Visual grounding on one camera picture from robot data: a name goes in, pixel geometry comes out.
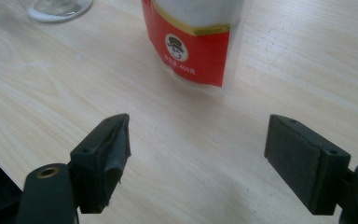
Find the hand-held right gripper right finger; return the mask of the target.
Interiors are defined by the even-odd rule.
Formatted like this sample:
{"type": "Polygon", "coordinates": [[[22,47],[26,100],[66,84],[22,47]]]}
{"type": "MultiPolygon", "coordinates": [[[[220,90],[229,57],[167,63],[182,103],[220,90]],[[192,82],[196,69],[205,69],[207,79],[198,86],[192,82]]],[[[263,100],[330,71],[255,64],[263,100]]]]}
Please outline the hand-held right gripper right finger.
{"type": "Polygon", "coordinates": [[[332,215],[351,155],[301,122],[269,117],[265,158],[313,215],[332,215]]]}

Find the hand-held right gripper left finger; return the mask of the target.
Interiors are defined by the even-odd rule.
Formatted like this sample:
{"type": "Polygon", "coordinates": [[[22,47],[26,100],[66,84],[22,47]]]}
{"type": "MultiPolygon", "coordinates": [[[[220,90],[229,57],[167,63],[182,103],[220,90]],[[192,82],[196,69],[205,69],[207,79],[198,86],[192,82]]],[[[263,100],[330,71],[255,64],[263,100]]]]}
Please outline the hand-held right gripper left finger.
{"type": "Polygon", "coordinates": [[[83,214],[100,214],[109,204],[131,155],[130,116],[100,122],[70,153],[76,203],[83,214]]]}

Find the clear bag with red label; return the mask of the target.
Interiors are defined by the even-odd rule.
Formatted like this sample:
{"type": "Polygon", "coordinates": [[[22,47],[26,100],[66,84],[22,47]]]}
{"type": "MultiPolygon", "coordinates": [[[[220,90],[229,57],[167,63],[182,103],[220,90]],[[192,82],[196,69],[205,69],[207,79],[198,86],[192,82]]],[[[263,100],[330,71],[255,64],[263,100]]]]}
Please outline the clear bag with red label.
{"type": "Polygon", "coordinates": [[[254,0],[141,0],[151,44],[186,85],[225,91],[236,74],[254,0]]]}

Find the clear glass jar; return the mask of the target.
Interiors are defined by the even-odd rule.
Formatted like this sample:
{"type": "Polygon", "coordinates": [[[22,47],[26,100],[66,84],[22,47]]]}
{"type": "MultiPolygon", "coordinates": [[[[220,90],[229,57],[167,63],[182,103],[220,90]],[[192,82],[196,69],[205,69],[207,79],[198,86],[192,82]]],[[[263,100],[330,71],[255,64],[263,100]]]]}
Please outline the clear glass jar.
{"type": "Polygon", "coordinates": [[[84,14],[93,0],[17,0],[30,20],[57,23],[75,19],[84,14]]]}

